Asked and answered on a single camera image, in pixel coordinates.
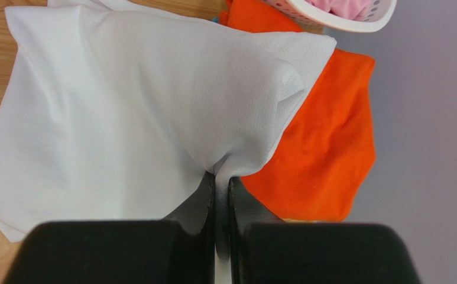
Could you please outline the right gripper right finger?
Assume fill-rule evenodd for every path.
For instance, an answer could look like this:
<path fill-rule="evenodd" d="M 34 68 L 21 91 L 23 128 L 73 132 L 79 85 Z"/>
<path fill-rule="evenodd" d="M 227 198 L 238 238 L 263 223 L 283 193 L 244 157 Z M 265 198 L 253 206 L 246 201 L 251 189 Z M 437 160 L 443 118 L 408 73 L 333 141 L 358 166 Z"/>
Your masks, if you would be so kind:
<path fill-rule="evenodd" d="M 419 283 L 403 240 L 381 224 L 285 222 L 239 178 L 228 189 L 233 283 Z"/>

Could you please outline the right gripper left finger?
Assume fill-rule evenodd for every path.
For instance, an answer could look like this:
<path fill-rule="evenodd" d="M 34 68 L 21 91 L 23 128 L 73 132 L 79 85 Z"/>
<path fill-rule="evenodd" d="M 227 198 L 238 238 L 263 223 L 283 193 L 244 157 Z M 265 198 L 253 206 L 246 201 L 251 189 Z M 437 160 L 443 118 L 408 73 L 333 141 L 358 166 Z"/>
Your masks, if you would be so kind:
<path fill-rule="evenodd" d="M 213 283 L 215 178 L 160 220 L 35 227 L 5 283 Z"/>

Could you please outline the white t shirt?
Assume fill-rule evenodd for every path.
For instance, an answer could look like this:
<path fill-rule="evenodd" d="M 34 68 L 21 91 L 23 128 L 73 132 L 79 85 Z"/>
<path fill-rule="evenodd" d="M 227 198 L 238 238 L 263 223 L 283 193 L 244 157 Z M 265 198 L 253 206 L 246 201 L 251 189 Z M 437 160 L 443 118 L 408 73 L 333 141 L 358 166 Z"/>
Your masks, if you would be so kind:
<path fill-rule="evenodd" d="M 160 219 L 205 172 L 258 172 L 335 39 L 248 33 L 128 1 L 7 7 L 18 52 L 0 105 L 0 230 Z"/>

